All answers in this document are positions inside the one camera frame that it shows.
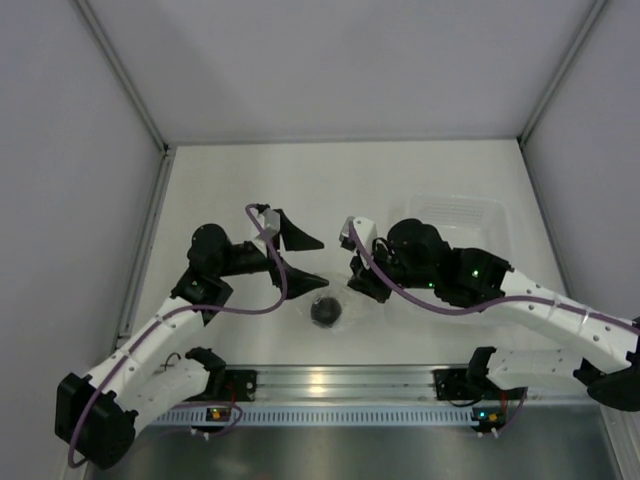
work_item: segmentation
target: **purple cable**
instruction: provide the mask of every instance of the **purple cable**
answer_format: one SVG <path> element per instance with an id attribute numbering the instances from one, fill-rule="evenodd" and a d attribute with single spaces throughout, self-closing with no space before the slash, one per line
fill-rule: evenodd
<path id="1" fill-rule="evenodd" d="M 254 208 L 258 208 L 258 204 L 251 203 L 251 204 L 249 204 L 249 205 L 247 205 L 245 207 L 244 211 L 249 216 L 249 220 L 251 220 L 251 223 L 253 223 L 253 225 L 258 230 L 258 234 L 260 235 L 260 237 L 262 237 L 262 239 L 265 241 L 267 249 L 269 250 L 269 253 L 273 257 L 273 260 L 276 263 L 276 267 L 278 268 L 278 272 L 280 273 L 280 279 L 282 281 L 282 288 L 281 288 L 281 292 L 282 293 L 281 293 L 280 298 L 278 299 L 278 301 L 276 303 L 274 303 L 273 305 L 271 305 L 270 307 L 262 308 L 262 309 L 259 309 L 259 310 L 247 310 L 247 309 L 243 309 L 243 308 L 222 307 L 220 305 L 187 305 L 187 306 L 184 306 L 184 307 L 176 308 L 175 310 L 172 310 L 172 311 L 166 313 L 162 317 L 162 321 L 168 320 L 169 318 L 173 317 L 174 315 L 177 315 L 178 313 L 182 313 L 182 312 L 186 312 L 186 311 L 203 311 L 204 310 L 204 311 L 211 311 L 211 312 L 235 313 L 235 314 L 240 314 L 240 315 L 264 315 L 264 314 L 271 313 L 271 312 L 275 311 L 276 309 L 278 309 L 280 307 L 280 305 L 282 305 L 284 303 L 284 301 L 287 299 L 287 292 L 288 292 L 288 288 L 289 288 L 289 286 L 287 284 L 287 274 L 286 274 L 286 271 L 285 271 L 285 268 L 284 268 L 284 263 L 282 262 L 282 259 L 280 258 L 280 255 L 278 255 L 278 251 L 276 250 L 275 246 L 271 242 L 271 239 L 267 237 L 267 232 L 264 230 L 264 228 L 262 228 L 262 225 L 260 225 L 260 222 L 258 222 L 258 219 L 251 212 L 251 210 L 254 209 Z M 151 333 L 156 328 L 158 328 L 160 325 L 162 325 L 162 321 L 154 322 L 142 335 L 140 335 L 138 340 L 136 340 L 134 342 L 134 344 L 131 345 L 131 348 L 129 349 L 129 356 L 131 354 L 133 354 L 133 352 L 135 352 L 138 349 L 138 347 L 142 344 L 142 342 L 149 335 L 151 335 Z M 98 385 L 98 388 L 96 388 L 95 392 L 93 392 L 93 395 L 91 395 L 91 397 L 89 398 L 89 401 L 87 402 L 87 404 L 85 405 L 84 409 L 82 410 L 82 413 L 80 414 L 80 417 L 78 418 L 78 422 L 76 423 L 76 426 L 73 429 L 73 433 L 71 434 L 71 440 L 69 441 L 69 451 L 67 453 L 67 462 L 68 462 L 70 468 L 81 467 L 82 465 L 84 465 L 87 462 L 86 458 L 83 458 L 79 462 L 76 462 L 75 459 L 73 458 L 74 457 L 74 453 L 76 451 L 76 447 L 78 446 L 78 440 L 80 438 L 80 432 L 82 431 L 82 427 L 84 426 L 84 423 L 87 420 L 87 417 L 89 416 L 89 412 L 91 411 L 91 408 L 96 403 L 96 400 L 98 399 L 98 397 L 100 396 L 100 394 L 102 393 L 104 388 L 113 379 L 113 377 L 120 371 L 122 366 L 127 361 L 127 358 L 128 358 L 127 356 L 124 356 L 118 361 L 118 363 L 116 363 L 116 365 L 113 367 L 113 369 L 104 378 L 102 383 L 100 383 L 100 385 Z M 222 432 L 224 432 L 224 434 L 228 433 L 233 428 L 235 428 L 236 424 L 239 421 L 240 420 L 237 419 L 234 423 L 229 425 L 229 427 L 227 428 L 226 431 L 222 430 L 222 431 L 220 431 L 218 433 L 219 434 L 223 434 Z"/>
<path id="2" fill-rule="evenodd" d="M 369 266 L 371 267 L 371 270 L 373 270 L 373 273 L 375 273 L 376 276 L 380 280 L 382 280 L 382 283 L 384 283 L 387 287 L 389 287 L 391 290 L 396 292 L 405 300 L 409 301 L 414 305 L 417 305 L 418 307 L 424 308 L 425 310 L 428 310 L 430 312 L 438 313 L 440 315 L 448 315 L 451 317 L 459 317 L 463 315 L 469 315 L 471 313 L 478 313 L 482 310 L 486 310 L 487 308 L 495 307 L 496 305 L 501 305 L 503 303 L 510 303 L 510 302 L 539 303 L 539 304 L 548 305 L 548 306 L 555 305 L 557 308 L 566 310 L 568 312 L 573 312 L 578 315 L 586 315 L 588 313 L 590 318 L 595 318 L 597 320 L 608 323 L 610 325 L 614 325 L 616 327 L 622 328 L 623 330 L 627 330 L 628 332 L 631 332 L 634 335 L 640 335 L 640 330 L 634 327 L 633 325 L 629 325 L 628 323 L 618 320 L 617 318 L 610 317 L 609 315 L 605 315 L 600 312 L 589 313 L 584 308 L 575 307 L 573 305 L 568 305 L 566 303 L 556 304 L 553 300 L 549 300 L 547 298 L 542 298 L 542 297 L 535 297 L 532 295 L 511 295 L 508 297 L 496 298 L 494 300 L 489 300 L 488 302 L 480 303 L 478 305 L 474 305 L 473 307 L 469 307 L 469 308 L 444 308 L 444 307 L 439 307 L 437 305 L 433 305 L 431 303 L 427 303 L 423 300 L 420 300 L 417 297 L 414 297 L 413 295 L 411 295 L 410 293 L 402 289 L 400 286 L 396 285 L 393 282 L 393 280 L 391 280 L 380 269 L 380 267 L 376 265 L 375 261 L 373 260 L 373 257 L 367 252 L 366 248 L 362 244 L 362 241 L 358 237 L 358 233 L 356 232 L 356 229 L 353 226 L 353 222 L 349 222 L 349 237 L 356 244 L 356 248 L 358 249 L 358 252 L 362 256 L 362 258 L 369 264 Z"/>

